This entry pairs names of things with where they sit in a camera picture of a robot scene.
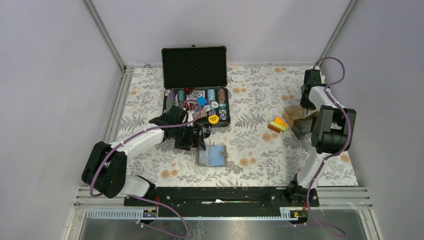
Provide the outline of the beige card holder wallet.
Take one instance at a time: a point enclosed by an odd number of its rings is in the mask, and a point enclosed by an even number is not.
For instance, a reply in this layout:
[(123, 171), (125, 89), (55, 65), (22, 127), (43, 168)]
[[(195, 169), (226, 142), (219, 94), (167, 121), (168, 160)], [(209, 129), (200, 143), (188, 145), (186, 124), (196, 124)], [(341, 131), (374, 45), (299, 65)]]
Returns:
[(227, 147), (225, 145), (207, 146), (205, 149), (198, 149), (195, 155), (197, 165), (207, 168), (218, 168), (227, 166)]

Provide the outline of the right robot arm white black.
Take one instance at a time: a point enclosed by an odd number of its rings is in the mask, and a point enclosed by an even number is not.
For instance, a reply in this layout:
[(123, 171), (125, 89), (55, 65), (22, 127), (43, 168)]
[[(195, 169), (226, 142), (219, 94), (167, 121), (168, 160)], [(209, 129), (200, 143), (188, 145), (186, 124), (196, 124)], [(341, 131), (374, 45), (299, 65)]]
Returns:
[(301, 94), (300, 106), (317, 110), (317, 116), (311, 125), (313, 151), (303, 169), (290, 182), (293, 188), (286, 193), (287, 201), (293, 206), (313, 197), (313, 189), (327, 161), (349, 149), (357, 114), (336, 100), (330, 87), (322, 82), (318, 69), (305, 71)]

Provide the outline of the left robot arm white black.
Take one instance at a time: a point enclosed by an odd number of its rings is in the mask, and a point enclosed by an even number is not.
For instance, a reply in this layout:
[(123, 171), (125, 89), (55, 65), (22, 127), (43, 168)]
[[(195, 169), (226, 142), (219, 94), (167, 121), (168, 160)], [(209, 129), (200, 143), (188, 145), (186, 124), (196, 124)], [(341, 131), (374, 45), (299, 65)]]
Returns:
[(174, 140), (176, 149), (205, 150), (205, 126), (195, 121), (187, 110), (172, 106), (151, 119), (143, 130), (124, 140), (97, 142), (81, 175), (82, 181), (89, 185), (89, 195), (112, 199), (121, 194), (135, 196), (144, 206), (152, 204), (155, 200), (155, 192), (150, 188), (152, 183), (142, 176), (128, 174), (128, 161), (170, 139)]

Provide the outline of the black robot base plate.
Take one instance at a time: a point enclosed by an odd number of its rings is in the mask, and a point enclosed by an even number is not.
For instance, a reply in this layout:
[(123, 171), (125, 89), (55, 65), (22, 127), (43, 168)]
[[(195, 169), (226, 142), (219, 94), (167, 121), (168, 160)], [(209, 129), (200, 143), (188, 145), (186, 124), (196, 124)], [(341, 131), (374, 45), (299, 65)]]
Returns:
[(297, 187), (153, 187), (141, 201), (124, 199), (126, 207), (153, 207), (159, 217), (280, 217), (281, 208), (319, 207), (316, 189)]

